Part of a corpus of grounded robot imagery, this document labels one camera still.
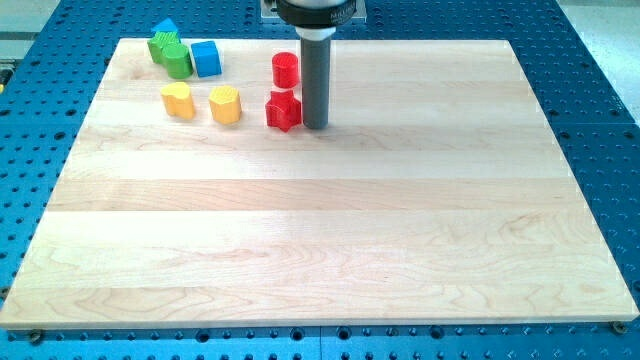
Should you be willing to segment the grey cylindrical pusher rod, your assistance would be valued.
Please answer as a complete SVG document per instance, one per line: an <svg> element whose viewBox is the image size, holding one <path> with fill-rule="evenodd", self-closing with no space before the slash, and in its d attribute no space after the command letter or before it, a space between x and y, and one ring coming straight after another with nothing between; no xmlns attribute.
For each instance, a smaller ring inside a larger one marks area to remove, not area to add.
<svg viewBox="0 0 640 360"><path fill-rule="evenodd" d="M330 50L329 38L320 41L301 39L302 121L313 130L328 125Z"/></svg>

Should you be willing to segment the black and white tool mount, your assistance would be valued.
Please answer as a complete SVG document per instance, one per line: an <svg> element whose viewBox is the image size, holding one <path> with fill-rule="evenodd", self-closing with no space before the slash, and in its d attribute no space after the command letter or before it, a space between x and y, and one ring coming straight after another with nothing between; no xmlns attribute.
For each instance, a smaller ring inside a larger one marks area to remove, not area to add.
<svg viewBox="0 0 640 360"><path fill-rule="evenodd" d="M347 23L366 22L364 0L263 0L263 22L296 28L302 38L331 37Z"/></svg>

